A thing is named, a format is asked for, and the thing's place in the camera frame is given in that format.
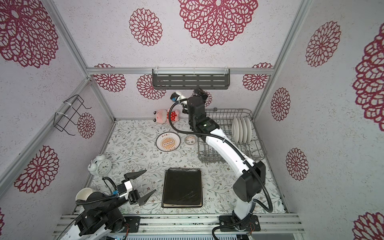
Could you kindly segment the grey wall shelf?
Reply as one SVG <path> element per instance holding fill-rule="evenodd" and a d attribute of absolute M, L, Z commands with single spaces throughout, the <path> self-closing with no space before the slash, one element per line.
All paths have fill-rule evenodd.
<path fill-rule="evenodd" d="M 152 69 L 152 85 L 156 90 L 227 90 L 230 70 L 219 71 L 161 71 Z"/>

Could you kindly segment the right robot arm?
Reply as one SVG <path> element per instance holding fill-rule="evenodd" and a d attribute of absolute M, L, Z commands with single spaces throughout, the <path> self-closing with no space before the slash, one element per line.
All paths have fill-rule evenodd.
<path fill-rule="evenodd" d="M 266 212 L 273 212 L 270 194 L 265 186 L 266 166 L 261 161 L 254 161 L 245 155 L 226 136 L 222 128 L 210 117 L 205 109 L 208 94 L 197 87 L 189 98 L 181 92 L 172 93 L 173 102 L 170 110 L 176 105 L 183 107 L 183 113 L 189 116 L 190 131 L 178 130 L 168 117 L 169 123 L 176 132 L 185 135 L 195 135 L 212 147 L 229 164 L 237 177 L 233 190 L 238 200 L 234 214 L 242 221 L 254 212 L 255 205 L 259 205 Z"/>

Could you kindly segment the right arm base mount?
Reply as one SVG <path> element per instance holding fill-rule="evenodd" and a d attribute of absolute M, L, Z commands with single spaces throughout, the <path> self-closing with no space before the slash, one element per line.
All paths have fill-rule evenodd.
<path fill-rule="evenodd" d="M 250 215 L 240 220 L 236 215 L 219 216 L 221 232 L 259 232 L 261 225 L 256 215 Z"/>

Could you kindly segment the white alarm clock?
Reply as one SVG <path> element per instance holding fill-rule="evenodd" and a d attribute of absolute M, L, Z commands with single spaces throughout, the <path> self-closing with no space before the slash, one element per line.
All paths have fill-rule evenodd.
<path fill-rule="evenodd" d="M 98 155 L 90 162 L 87 169 L 93 176 L 104 177 L 111 171 L 112 162 L 105 155 Z"/>

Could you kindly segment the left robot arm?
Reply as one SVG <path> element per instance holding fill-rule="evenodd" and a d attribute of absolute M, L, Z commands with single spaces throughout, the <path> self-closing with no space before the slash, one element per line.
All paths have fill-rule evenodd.
<path fill-rule="evenodd" d="M 103 177 L 104 182 L 109 182 L 110 195 L 102 192 L 91 193 L 86 200 L 76 200 L 78 206 L 84 211 L 57 237 L 58 240 L 100 240 L 111 233 L 129 233 L 138 231 L 140 217 L 124 217 L 120 207 L 124 204 L 143 206 L 156 192 L 153 190 L 140 196 L 135 190 L 132 180 L 146 173 L 146 170 L 126 173 L 119 185 L 109 177 Z"/>

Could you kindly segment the black square plate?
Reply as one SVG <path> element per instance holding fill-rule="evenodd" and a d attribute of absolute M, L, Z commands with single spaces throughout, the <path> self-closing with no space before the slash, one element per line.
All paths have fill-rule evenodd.
<path fill-rule="evenodd" d="M 162 202 L 203 201 L 200 169 L 170 168 L 165 172 Z"/>
<path fill-rule="evenodd" d="M 162 202 L 163 208 L 201 208 L 202 201 L 168 201 Z"/>

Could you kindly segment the tape roll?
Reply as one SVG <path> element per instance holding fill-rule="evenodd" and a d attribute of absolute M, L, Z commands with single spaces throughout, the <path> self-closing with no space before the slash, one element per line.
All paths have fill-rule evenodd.
<path fill-rule="evenodd" d="M 193 146 L 198 142 L 198 138 L 195 135 L 186 135 L 185 144 L 188 146 Z"/>

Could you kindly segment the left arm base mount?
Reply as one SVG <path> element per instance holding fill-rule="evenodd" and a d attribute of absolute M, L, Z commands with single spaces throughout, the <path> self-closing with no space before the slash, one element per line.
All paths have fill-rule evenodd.
<path fill-rule="evenodd" d="M 123 233 L 137 233 L 139 231 L 141 217 L 125 217 Z"/>

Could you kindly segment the white cup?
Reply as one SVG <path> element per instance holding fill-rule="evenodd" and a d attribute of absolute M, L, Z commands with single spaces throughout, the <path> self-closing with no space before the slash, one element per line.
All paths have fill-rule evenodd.
<path fill-rule="evenodd" d="M 93 190 L 92 188 L 83 188 L 81 189 L 77 194 L 76 194 L 76 198 L 75 200 L 81 200 L 81 201 L 86 201 L 88 199 L 88 197 L 94 193 L 95 190 Z"/>

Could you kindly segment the pink plush toy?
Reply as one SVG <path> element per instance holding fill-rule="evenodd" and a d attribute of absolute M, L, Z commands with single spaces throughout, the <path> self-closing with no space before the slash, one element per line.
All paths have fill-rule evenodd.
<path fill-rule="evenodd" d="M 172 122 L 177 122 L 180 120 L 180 111 L 175 110 L 170 112 L 170 109 L 161 109 L 154 112 L 155 118 L 154 122 L 158 124 L 165 124 L 169 123 L 169 117 L 171 118 Z"/>

